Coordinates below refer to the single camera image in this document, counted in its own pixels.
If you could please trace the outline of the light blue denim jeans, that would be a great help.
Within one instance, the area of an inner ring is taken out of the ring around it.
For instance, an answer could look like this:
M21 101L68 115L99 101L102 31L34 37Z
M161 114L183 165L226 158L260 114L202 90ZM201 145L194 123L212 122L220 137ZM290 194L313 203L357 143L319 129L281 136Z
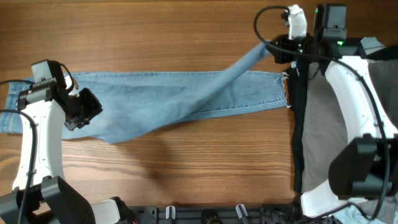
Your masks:
M103 110L63 139L128 141L169 124L253 113L287 106L284 74L253 71L269 52L259 44L223 71L74 72Z

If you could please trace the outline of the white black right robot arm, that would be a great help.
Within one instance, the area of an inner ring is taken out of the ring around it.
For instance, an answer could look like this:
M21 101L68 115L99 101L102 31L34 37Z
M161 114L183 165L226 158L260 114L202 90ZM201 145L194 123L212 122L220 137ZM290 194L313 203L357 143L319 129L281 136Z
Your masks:
M285 6L282 19L289 32L266 47L277 63L296 62L296 95L307 89L311 63L319 65L332 87L343 115L348 141L328 167L328 177L297 203L300 218L322 218L339 209L397 192L397 128L387 117L369 76L365 49L359 38L349 38L344 4L320 4L314 33L298 5Z

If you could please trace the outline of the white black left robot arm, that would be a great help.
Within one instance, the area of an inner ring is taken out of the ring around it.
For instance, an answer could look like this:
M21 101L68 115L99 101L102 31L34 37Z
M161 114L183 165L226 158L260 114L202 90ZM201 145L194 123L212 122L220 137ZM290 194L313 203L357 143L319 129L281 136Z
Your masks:
M102 111L92 92L80 90L67 67L54 60L31 66L34 81L19 93L21 161L12 192L1 197L4 223L139 223L119 198L90 204L69 185L62 166L62 131L82 128Z

